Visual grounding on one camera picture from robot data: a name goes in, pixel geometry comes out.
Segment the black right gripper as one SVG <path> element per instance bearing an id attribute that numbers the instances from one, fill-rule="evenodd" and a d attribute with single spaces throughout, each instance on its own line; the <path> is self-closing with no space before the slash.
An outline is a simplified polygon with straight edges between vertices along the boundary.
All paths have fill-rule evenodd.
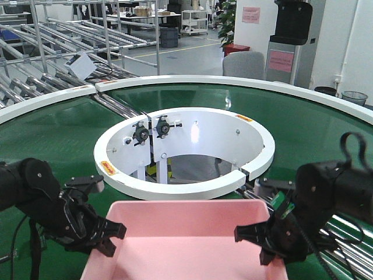
<path id="1" fill-rule="evenodd" d="M 236 226 L 234 240 L 251 243 L 265 243 L 268 236 L 272 248 L 261 248 L 260 265 L 269 265 L 276 256 L 285 264 L 305 261 L 308 255 L 316 252 L 315 220 L 311 218 L 311 208 L 300 204 L 281 204 L 266 222 Z"/>

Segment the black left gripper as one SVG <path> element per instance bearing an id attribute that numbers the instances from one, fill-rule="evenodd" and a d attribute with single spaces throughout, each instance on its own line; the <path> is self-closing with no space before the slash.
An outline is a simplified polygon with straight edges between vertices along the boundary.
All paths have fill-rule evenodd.
<path id="1" fill-rule="evenodd" d="M 83 192 L 62 192 L 40 219 L 44 231 L 68 251 L 89 253 L 97 249 L 113 257 L 116 245 L 110 237 L 123 239 L 126 227 L 97 215 Z"/>

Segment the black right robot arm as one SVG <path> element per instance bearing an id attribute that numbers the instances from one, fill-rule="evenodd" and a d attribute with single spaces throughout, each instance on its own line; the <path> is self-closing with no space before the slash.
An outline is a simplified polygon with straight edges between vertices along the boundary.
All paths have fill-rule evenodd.
<path id="1" fill-rule="evenodd" d="M 271 205 L 274 211 L 266 222 L 237 226 L 235 241 L 259 245 L 262 265 L 275 256 L 288 263 L 303 261 L 336 248 L 319 232 L 336 212 L 372 223 L 372 171 L 335 161 L 302 165 L 293 193 L 277 193 Z"/>

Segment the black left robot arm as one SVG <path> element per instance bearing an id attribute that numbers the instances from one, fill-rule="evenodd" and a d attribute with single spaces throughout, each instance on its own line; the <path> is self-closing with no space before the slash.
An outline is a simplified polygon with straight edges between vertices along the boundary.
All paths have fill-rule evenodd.
<path id="1" fill-rule="evenodd" d="M 61 187 L 45 161 L 2 162 L 1 210 L 17 207 L 68 251 L 97 249 L 112 257 L 116 246 L 110 238 L 123 239 L 126 227 L 99 216 L 87 202 L 90 192 L 103 191 L 103 179 L 102 175 L 73 177 Z"/>

